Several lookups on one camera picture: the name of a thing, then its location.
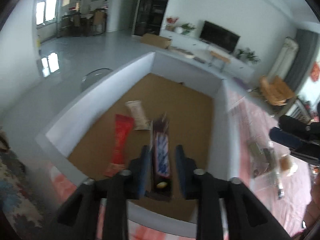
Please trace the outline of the cardboard box on floor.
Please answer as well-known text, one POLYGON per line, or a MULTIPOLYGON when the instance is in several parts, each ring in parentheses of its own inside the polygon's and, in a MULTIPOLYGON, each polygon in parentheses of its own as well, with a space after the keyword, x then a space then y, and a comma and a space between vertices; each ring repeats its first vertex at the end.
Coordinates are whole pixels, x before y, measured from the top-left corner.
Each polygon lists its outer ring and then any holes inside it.
POLYGON ((140 42, 154 47, 168 49, 171 46, 172 39, 147 33, 141 37, 140 42))

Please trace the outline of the beige snack packet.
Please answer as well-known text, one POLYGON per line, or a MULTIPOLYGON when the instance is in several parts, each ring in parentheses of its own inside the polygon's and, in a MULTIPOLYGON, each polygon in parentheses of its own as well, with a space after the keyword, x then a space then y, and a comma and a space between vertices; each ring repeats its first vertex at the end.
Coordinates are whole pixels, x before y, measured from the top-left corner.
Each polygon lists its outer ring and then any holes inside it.
POLYGON ((150 129, 150 121, 146 117, 142 102, 140 100, 128 101, 125 103, 125 106, 129 109, 131 116, 135 121, 134 130, 139 131, 150 129))

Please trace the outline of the black television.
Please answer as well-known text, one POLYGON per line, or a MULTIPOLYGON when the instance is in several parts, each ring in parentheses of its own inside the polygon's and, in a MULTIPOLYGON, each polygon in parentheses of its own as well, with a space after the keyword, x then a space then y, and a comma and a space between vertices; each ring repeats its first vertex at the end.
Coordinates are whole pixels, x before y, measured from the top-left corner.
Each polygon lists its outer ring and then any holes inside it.
POLYGON ((209 21, 204 21, 199 39, 207 44, 214 44, 228 53, 233 53, 240 36, 209 21))

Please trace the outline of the orange lounge chair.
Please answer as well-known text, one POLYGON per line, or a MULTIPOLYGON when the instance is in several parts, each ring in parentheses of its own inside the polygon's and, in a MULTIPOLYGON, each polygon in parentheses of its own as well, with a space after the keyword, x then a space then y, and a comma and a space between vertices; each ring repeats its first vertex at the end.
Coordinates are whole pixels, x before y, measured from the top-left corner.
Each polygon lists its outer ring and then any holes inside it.
POLYGON ((272 82, 269 82, 266 76, 261 76, 259 84, 262 96, 272 106, 285 106, 287 100, 295 97, 291 88, 277 75, 272 82))

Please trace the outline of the small wooden side table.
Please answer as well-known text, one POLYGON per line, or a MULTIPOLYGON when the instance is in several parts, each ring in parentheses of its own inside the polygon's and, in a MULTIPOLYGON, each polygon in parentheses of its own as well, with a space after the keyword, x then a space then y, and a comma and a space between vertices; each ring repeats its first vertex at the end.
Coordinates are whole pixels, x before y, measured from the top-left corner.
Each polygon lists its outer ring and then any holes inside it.
POLYGON ((225 57, 225 56, 223 56, 223 55, 221 55, 221 54, 219 54, 219 53, 217 53, 217 52, 215 52, 213 50, 211 50, 209 53, 212 56, 212 58, 213 58, 212 60, 213 61, 214 60, 219 60, 219 61, 222 62, 221 63, 221 68, 220 68, 220 72, 223 72, 225 70, 225 67, 228 64, 230 64, 230 62, 231 62, 231 60, 228 57, 225 57))

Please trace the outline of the white vase with plant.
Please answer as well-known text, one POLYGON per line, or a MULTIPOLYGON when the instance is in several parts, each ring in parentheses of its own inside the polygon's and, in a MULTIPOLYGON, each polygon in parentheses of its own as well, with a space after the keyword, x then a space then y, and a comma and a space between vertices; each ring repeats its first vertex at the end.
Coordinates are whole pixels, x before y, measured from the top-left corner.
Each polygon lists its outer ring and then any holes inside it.
POLYGON ((174 32, 182 35, 189 35, 195 29, 196 29, 195 25, 191 23, 185 23, 179 27, 176 27, 174 29, 174 32))

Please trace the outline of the white tv cabinet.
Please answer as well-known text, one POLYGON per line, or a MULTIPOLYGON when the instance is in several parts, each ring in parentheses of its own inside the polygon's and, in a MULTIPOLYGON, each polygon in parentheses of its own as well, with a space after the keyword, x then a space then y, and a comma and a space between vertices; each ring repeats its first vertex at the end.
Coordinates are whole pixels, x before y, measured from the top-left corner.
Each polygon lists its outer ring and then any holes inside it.
POLYGON ((173 47, 181 48, 184 50, 188 50, 193 53, 196 57, 202 59, 207 64, 216 67, 220 70, 221 61, 212 60, 212 56, 210 55, 210 51, 213 50, 225 57, 228 57, 231 62, 225 67, 223 72, 230 74, 231 76, 237 77, 246 83, 250 83, 253 78, 254 70, 248 64, 243 63, 232 54, 228 54, 224 52, 222 49, 218 48, 214 45, 206 44, 194 37, 185 36, 182 34, 177 34, 173 31, 161 30, 160 36, 172 39, 171 45, 173 47))

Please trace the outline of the brown snickers bar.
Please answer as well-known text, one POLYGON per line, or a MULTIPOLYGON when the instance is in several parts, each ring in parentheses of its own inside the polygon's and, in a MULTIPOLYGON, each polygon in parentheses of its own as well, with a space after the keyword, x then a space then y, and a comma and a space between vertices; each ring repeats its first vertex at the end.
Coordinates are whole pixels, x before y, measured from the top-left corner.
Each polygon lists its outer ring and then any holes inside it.
POLYGON ((151 123, 151 189, 146 195, 157 201, 172 198, 172 171, 169 156, 169 119, 166 113, 151 123))

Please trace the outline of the black cabinet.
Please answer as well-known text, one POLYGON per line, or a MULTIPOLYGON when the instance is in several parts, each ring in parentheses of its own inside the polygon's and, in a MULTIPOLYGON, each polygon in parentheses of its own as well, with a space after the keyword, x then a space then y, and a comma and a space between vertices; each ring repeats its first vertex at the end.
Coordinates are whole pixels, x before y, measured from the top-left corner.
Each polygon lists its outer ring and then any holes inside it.
POLYGON ((168 0, 138 0, 132 35, 159 35, 168 0))

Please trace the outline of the bagged orange bread loaf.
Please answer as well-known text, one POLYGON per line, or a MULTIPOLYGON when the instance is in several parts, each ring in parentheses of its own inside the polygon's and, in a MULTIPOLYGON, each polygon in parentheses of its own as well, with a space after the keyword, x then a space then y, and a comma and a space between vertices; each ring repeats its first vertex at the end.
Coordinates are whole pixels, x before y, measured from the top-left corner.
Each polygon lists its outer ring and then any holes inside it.
POLYGON ((290 154, 278 158, 278 172, 281 178, 290 177, 298 170, 298 165, 290 154))

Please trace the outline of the green potted plant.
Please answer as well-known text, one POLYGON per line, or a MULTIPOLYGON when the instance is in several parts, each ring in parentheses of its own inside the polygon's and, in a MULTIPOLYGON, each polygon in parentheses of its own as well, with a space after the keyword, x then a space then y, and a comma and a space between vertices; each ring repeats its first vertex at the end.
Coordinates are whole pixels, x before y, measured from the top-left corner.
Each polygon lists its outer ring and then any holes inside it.
POLYGON ((238 49, 236 52, 236 58, 243 63, 258 64, 261 59, 255 54, 255 51, 251 51, 249 48, 238 49))

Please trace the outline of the red striped tablecloth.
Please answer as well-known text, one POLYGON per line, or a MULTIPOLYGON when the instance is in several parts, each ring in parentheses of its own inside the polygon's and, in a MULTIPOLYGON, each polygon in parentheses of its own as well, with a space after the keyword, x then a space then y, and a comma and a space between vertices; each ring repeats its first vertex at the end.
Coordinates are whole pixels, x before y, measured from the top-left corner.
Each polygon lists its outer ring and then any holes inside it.
POLYGON ((81 93, 47 132, 55 165, 78 185, 51 239, 93 239, 103 198, 103 239, 127 239, 129 221, 196 239, 289 239, 249 179, 281 170, 276 142, 299 141, 277 128, 257 137, 230 97, 225 80, 155 74, 81 93))

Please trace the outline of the red snack packet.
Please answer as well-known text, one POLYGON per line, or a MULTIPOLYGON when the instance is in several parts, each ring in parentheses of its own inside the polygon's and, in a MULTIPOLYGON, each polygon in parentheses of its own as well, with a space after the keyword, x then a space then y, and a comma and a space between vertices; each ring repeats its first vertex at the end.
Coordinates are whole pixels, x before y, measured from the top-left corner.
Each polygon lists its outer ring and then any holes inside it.
POLYGON ((134 123, 135 121, 132 117, 116 114, 115 145, 110 164, 104 172, 104 176, 112 177, 125 169, 124 147, 134 123))

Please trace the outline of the bagged brown hawthorn strips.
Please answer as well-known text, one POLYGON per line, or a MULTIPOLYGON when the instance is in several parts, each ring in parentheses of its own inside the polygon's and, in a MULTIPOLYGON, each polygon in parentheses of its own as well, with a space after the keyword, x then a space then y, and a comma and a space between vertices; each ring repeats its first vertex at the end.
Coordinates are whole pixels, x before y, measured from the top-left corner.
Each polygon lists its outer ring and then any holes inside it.
POLYGON ((247 147, 253 178, 276 170, 278 165, 273 148, 263 147, 255 140, 249 140, 247 147))

